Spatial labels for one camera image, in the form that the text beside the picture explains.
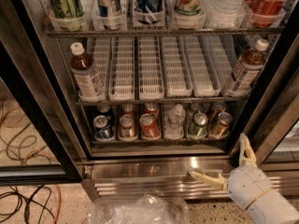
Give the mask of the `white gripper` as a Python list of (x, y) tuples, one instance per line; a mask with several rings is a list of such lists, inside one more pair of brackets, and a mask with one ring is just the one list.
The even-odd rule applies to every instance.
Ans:
[[(228, 195), (242, 210), (273, 189), (270, 179), (256, 164), (256, 156), (248, 137), (242, 133), (239, 136), (240, 153), (239, 167), (234, 169), (228, 178)], [(194, 179), (216, 190), (227, 190), (227, 179), (222, 170), (199, 170), (188, 168), (188, 173)]]

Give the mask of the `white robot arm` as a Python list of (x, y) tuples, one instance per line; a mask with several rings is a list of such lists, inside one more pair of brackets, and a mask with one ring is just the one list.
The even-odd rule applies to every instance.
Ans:
[(240, 134), (239, 142), (239, 166), (228, 178), (218, 170), (213, 171), (217, 177), (194, 167), (189, 167), (188, 173), (213, 189), (225, 191), (255, 224), (298, 224), (299, 211), (274, 188), (270, 178), (257, 166), (255, 153), (244, 133)]

